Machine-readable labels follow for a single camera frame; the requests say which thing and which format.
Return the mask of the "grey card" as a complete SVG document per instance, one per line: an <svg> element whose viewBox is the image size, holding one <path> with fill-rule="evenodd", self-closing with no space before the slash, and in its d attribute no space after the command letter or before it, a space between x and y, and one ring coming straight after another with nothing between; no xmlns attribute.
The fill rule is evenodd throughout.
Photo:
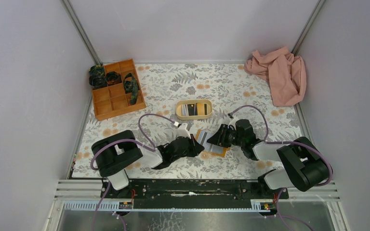
<svg viewBox="0 0 370 231"><path fill-rule="evenodd" d="M210 144L206 141L202 145L204 146L204 151L212 155L225 156L227 152L227 148L223 148L221 146Z"/></svg>

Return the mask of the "orange card with black stripe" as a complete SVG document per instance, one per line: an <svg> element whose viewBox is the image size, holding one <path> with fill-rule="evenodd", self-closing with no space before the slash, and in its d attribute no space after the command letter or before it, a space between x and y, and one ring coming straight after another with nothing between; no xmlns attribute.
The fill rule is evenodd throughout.
<svg viewBox="0 0 370 231"><path fill-rule="evenodd" d="M208 114L208 107L206 103L197 103L196 110L198 116L205 116Z"/></svg>

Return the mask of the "beige oval plastic tray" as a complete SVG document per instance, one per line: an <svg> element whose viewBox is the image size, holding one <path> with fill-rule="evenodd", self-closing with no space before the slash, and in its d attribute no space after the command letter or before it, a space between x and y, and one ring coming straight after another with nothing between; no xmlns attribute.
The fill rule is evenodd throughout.
<svg viewBox="0 0 370 231"><path fill-rule="evenodd" d="M197 115L196 104L197 103L206 103L208 107L207 115ZM187 104L189 116L182 116L181 106ZM212 102L208 99L194 99L194 100L181 100L177 102L175 106L175 113L178 119L180 120L201 120L207 119L212 116L213 105Z"/></svg>

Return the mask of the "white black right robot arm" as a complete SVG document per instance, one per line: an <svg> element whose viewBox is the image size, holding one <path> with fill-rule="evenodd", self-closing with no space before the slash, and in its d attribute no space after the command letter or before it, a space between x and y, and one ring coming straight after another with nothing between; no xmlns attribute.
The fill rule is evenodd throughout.
<svg viewBox="0 0 370 231"><path fill-rule="evenodd" d="M264 190L296 188L306 192L330 182L332 168L306 137L294 141L267 142L256 137L247 119L236 119L222 124L205 141L218 148L239 147L251 160L281 162L282 169L271 170L258 178Z"/></svg>

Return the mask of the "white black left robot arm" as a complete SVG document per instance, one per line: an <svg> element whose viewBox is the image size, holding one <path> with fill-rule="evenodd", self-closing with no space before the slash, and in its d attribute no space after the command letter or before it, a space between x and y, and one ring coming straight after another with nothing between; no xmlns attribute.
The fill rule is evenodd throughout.
<svg viewBox="0 0 370 231"><path fill-rule="evenodd" d="M92 145L92 170L106 178L114 190L121 190L130 183L125 168L139 162L152 169L169 167L183 157L196 157L204 147L194 135L178 136L170 143L151 148L139 142L131 130L95 142Z"/></svg>

